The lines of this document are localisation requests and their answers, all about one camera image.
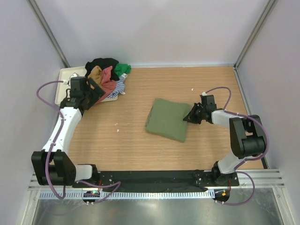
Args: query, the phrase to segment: wooden table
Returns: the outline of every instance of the wooden table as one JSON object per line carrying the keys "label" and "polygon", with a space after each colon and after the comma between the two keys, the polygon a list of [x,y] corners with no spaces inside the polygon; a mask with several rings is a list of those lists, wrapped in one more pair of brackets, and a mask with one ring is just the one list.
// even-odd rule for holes
{"label": "wooden table", "polygon": [[[98,170],[211,169],[230,151],[229,130],[203,122],[189,124],[185,143],[145,131],[155,98],[193,105],[217,86],[232,90],[228,110],[246,113],[232,67],[135,68],[125,81],[126,95],[86,111],[75,129],[69,156],[74,164],[96,164]],[[213,92],[223,107],[227,90]],[[260,160],[242,169],[263,168]]]}

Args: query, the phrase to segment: orange cloth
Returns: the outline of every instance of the orange cloth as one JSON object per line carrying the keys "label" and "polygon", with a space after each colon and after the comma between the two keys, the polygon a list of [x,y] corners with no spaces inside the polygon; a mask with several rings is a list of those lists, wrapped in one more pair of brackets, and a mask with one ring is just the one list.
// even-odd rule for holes
{"label": "orange cloth", "polygon": [[101,77],[101,74],[102,74],[102,69],[99,67],[99,66],[95,66],[92,71],[90,72],[90,75],[88,75],[88,78],[92,78],[96,84],[99,85],[99,87],[101,88],[102,87],[102,77]]}

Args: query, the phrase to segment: folded green towel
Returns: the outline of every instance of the folded green towel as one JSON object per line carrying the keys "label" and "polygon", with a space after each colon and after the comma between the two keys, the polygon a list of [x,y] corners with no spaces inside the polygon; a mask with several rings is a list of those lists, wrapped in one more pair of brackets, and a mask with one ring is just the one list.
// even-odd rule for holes
{"label": "folded green towel", "polygon": [[118,63],[116,65],[116,68],[114,69],[114,72],[120,77],[122,74],[129,74],[131,71],[131,66],[128,64],[122,64]]}
{"label": "folded green towel", "polygon": [[186,103],[156,98],[148,115],[146,131],[180,142],[185,142],[188,123],[183,118],[191,110]]}

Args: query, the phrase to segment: striped shirt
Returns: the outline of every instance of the striped shirt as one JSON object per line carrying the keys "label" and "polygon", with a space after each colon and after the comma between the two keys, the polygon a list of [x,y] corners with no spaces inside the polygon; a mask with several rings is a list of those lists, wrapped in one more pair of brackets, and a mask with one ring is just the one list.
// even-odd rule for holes
{"label": "striped shirt", "polygon": [[127,77],[127,74],[122,74],[120,77],[119,77],[119,80],[116,81],[117,85],[116,85],[116,88],[112,91],[112,93],[110,93],[107,98],[115,98],[118,96],[119,93],[123,93],[125,91],[125,84],[124,84],[124,81]]}

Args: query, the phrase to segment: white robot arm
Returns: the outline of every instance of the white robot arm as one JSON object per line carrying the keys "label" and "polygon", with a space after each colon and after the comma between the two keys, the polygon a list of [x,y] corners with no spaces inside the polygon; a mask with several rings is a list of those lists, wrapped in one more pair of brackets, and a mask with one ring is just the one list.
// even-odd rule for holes
{"label": "white robot arm", "polygon": [[[91,78],[72,76],[69,83],[69,97],[66,96],[60,104],[60,116],[48,142],[41,151],[35,151],[31,156],[40,185],[48,185],[49,179],[47,179],[46,173],[49,173],[53,185],[71,186],[78,180],[85,180],[92,184],[99,181],[96,166],[74,165],[68,157],[68,148],[84,111],[91,108],[105,92]],[[49,161],[54,164],[49,164],[46,172],[45,165],[49,163],[46,162],[46,157],[50,149]]]}
{"label": "white robot arm", "polygon": [[[227,156],[217,161],[212,173],[216,183],[218,179],[228,180],[231,174],[243,161],[255,158],[264,153],[266,137],[259,125],[248,118],[232,115],[223,109],[217,109],[213,95],[201,95],[201,102],[195,103],[191,112],[184,118],[185,121],[200,124],[205,120],[211,124],[218,124],[230,130],[231,151]],[[249,116],[261,123],[259,116]]]}

